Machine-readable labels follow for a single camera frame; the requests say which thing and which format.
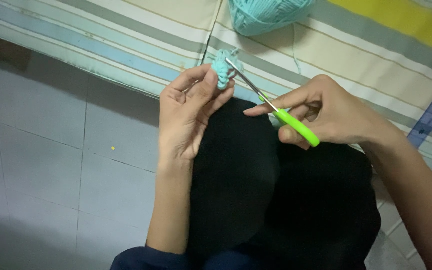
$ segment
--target scissor handle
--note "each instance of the scissor handle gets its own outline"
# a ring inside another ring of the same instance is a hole
[[[292,117],[291,114],[287,113],[285,110],[278,108],[277,111],[273,111],[273,114],[279,119],[279,121],[282,121],[294,128],[312,147],[319,144],[318,137],[316,137],[316,135],[307,126],[301,123],[298,119]]]

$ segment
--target sleeve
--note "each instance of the sleeve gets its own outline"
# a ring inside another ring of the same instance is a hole
[[[188,270],[186,255],[138,246],[119,253],[110,270]]]

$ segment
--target green scissors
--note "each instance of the green scissors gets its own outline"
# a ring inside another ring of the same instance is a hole
[[[281,108],[277,108],[268,100],[268,97],[261,92],[246,76],[241,73],[237,67],[229,60],[228,58],[225,59],[226,63],[228,63],[234,71],[243,79],[245,83],[249,85],[249,87],[259,96],[259,99],[261,101],[266,102],[271,106],[274,111],[273,115],[281,122],[282,124],[290,125],[292,128],[294,128],[299,134],[301,134],[311,146],[315,147],[319,144],[319,139],[316,137],[316,135],[303,123],[301,123],[298,119],[291,116],[291,114],[287,113],[285,110]]]

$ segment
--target scissor blade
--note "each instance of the scissor blade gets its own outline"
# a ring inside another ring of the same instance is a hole
[[[241,73],[238,68],[231,62],[231,60],[229,60],[228,58],[225,58],[226,63],[228,63],[233,69],[234,71],[241,77],[241,79],[243,79],[243,81],[249,85],[249,87],[256,93],[258,94],[258,96],[260,96],[262,98],[262,100],[264,100],[267,104],[269,104],[269,106],[271,106],[275,111],[278,111],[278,108],[275,107],[273,105],[273,103],[271,103],[271,101],[268,100],[268,98],[266,97],[266,95],[264,95],[261,90],[259,90],[248,78],[246,78],[246,76]]]

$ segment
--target person's right hand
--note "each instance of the person's right hand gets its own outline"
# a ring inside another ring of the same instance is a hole
[[[321,142],[361,144],[379,142],[401,131],[348,93],[327,75],[318,75],[305,85],[271,101],[277,108],[291,108],[288,113],[303,122]],[[266,103],[244,111],[247,116],[268,114]],[[309,143],[291,126],[279,129],[279,140],[308,149]]]

